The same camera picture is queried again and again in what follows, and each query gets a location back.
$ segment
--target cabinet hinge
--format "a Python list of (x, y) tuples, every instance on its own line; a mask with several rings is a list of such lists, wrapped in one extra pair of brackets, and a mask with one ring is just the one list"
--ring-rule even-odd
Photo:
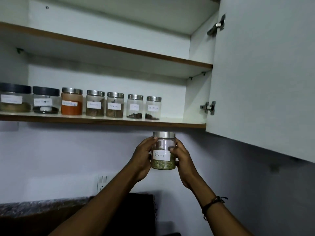
[(216, 37), (216, 32), (217, 30), (220, 28), (220, 30), (224, 29), (225, 26), (225, 16), (226, 14), (224, 14), (220, 20), (219, 23), (216, 23), (208, 32), (207, 35), (210, 35), (212, 37)]
[(211, 105), (209, 105), (209, 102), (206, 102), (205, 105), (200, 105), (200, 109), (203, 109), (205, 113), (210, 111), (211, 115), (215, 114), (215, 101), (212, 101)]

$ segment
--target white label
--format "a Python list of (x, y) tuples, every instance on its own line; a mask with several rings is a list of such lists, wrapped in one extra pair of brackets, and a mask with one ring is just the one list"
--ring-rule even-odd
[(51, 98), (35, 98), (34, 106), (53, 106)]
[(131, 103), (129, 110), (132, 110), (132, 111), (139, 111), (139, 104)]
[(78, 103), (62, 100), (62, 105), (76, 107), (76, 106), (78, 106)]
[(155, 151), (153, 151), (153, 159), (154, 160), (170, 161), (171, 160), (171, 152), (170, 151), (164, 151), (164, 150), (155, 150)]
[(121, 107), (120, 103), (108, 103), (108, 109), (120, 110), (120, 107)]
[(148, 111), (149, 112), (158, 112), (158, 106), (157, 105), (148, 105)]
[(88, 101), (87, 108), (101, 109), (102, 103), (101, 102)]
[(2, 103), (16, 103), (16, 104), (21, 104), (21, 103), (22, 103), (22, 96), (15, 96), (15, 95), (2, 94), (2, 95), (1, 95), (1, 102), (2, 102)]

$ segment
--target stainless steel lid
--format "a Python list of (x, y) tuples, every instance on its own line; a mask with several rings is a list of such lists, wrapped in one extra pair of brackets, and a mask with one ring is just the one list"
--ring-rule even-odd
[(128, 94), (128, 99), (143, 100), (143, 95)]
[(87, 91), (86, 91), (86, 94), (87, 94), (87, 95), (102, 96), (102, 97), (105, 96), (105, 92), (103, 92), (103, 91), (97, 91), (97, 90), (87, 90)]
[(153, 132), (154, 137), (158, 138), (175, 138), (175, 132), (170, 131), (154, 131)]
[(117, 93), (117, 92), (108, 92), (107, 97), (111, 98), (124, 98), (125, 95), (123, 93)]
[(148, 96), (147, 101), (162, 102), (161, 97)]
[(63, 93), (76, 93), (76, 94), (82, 94), (83, 90), (81, 89), (74, 89), (74, 88), (62, 88)]

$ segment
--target jar of fennel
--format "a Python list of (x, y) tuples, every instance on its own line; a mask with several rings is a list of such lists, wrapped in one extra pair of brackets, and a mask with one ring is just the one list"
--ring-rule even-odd
[(151, 167), (157, 170), (175, 169), (175, 156), (170, 152), (176, 145), (175, 133), (155, 131), (153, 137), (158, 137), (158, 141), (152, 146)]

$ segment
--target spice jar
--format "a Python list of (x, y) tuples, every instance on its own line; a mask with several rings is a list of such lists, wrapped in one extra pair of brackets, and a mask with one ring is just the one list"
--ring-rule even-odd
[(124, 116), (124, 94), (116, 92), (107, 93), (106, 116), (122, 118)]
[(0, 111), (28, 113), (32, 109), (32, 88), (27, 85), (0, 83)]
[(141, 119), (143, 111), (143, 96), (128, 94), (127, 118)]
[(81, 89), (62, 88), (61, 114), (63, 115), (82, 115), (82, 96)]
[(42, 114), (57, 114), (60, 107), (59, 95), (59, 89), (33, 86), (33, 111)]
[(152, 146), (151, 167), (157, 170), (175, 169), (175, 156), (170, 152), (176, 145), (175, 133), (155, 131), (153, 137), (158, 137), (158, 141)]
[(105, 92), (88, 90), (86, 91), (85, 114), (92, 117), (104, 116)]
[(159, 120), (161, 118), (162, 98), (148, 96), (146, 102), (146, 116), (148, 120)]

